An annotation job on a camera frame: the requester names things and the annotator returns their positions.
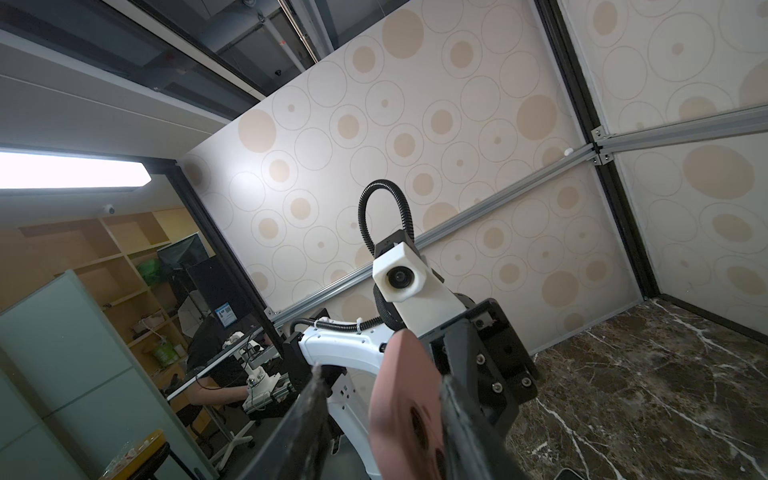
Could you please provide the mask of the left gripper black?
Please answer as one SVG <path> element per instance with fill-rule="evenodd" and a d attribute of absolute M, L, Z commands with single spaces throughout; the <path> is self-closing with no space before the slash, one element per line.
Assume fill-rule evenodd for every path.
<path fill-rule="evenodd" d="M 419 340 L 438 371 L 456 378 L 491 426 L 506 436 L 519 407 L 536 398 L 539 371 L 495 299 L 461 302 L 464 312 Z"/>

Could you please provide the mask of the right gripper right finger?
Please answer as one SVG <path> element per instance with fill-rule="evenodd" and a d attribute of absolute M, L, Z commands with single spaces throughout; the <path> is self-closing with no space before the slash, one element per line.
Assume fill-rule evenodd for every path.
<path fill-rule="evenodd" d="M 439 398 L 447 479 L 528 478 L 457 379 L 442 378 Z"/>

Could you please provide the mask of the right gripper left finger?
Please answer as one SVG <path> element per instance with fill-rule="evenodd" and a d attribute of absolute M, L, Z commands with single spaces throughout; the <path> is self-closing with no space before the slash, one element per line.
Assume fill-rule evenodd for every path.
<path fill-rule="evenodd" d="M 331 447 L 328 398 L 344 369 L 315 366 L 298 399 L 252 461 L 242 479 L 319 479 Z"/>

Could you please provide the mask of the phone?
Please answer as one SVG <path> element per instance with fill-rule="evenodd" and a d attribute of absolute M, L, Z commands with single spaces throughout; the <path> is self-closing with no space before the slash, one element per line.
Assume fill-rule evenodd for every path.
<path fill-rule="evenodd" d="M 384 479 L 444 479 L 442 376 L 418 338 L 396 332 L 369 406 L 369 442 Z"/>

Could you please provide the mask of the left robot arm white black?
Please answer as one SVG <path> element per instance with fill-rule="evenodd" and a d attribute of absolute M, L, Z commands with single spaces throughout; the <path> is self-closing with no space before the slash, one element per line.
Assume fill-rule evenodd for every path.
<path fill-rule="evenodd" d="M 320 310 L 289 342 L 306 364 L 328 374 L 331 416 L 370 478 L 397 478 L 399 458 L 420 463 L 407 467 L 408 478 L 440 474 L 444 429 L 433 417 L 441 409 L 439 376 L 458 380 L 501 432 L 536 397 L 539 371 L 496 300 L 475 303 L 460 294 L 462 310 L 409 337 L 396 305 L 374 297 L 378 317 L 344 323 Z"/>

